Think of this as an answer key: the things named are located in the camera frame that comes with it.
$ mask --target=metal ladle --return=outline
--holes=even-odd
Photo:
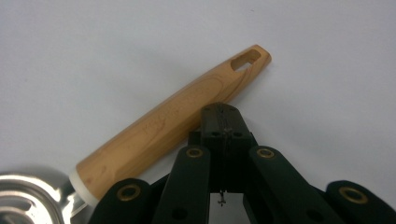
[[[86,203],[95,206],[112,185],[186,139],[203,106],[230,101],[270,61],[256,45],[209,70],[81,161],[59,188],[32,175],[0,175],[0,223],[70,223]]]

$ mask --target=white surface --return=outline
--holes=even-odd
[[[68,173],[167,96],[259,44],[273,62],[231,102],[257,140],[320,189],[351,180],[395,208],[395,11],[394,1],[3,2],[0,171]],[[143,178],[163,176],[175,155]],[[244,215],[227,202],[211,220]]]

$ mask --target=shiny metal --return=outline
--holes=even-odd
[[[367,196],[357,189],[351,187],[341,187],[338,192],[348,201],[357,204],[365,204],[369,202]]]
[[[200,148],[190,148],[186,152],[188,157],[198,158],[204,155],[204,152]]]
[[[140,191],[141,189],[139,186],[137,186],[136,184],[130,184],[119,189],[119,191],[117,192],[117,197],[122,202],[129,202],[137,198],[137,196],[139,196],[140,194]]]
[[[275,156],[275,153],[268,148],[259,148],[257,150],[257,155],[259,155],[260,157],[263,157],[265,159],[271,159]]]
[[[0,175],[1,224],[69,224],[85,206],[70,183],[56,189],[33,175]]]

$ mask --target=wood grain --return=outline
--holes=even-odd
[[[265,49],[252,46],[170,96],[77,165],[85,187],[100,200],[116,182],[140,175],[198,128],[203,106],[229,102],[270,61]]]

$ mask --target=hanging hole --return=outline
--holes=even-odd
[[[231,68],[235,72],[240,72],[248,69],[254,62],[256,62],[262,55],[255,49],[251,49],[245,54],[240,55],[231,61]]]

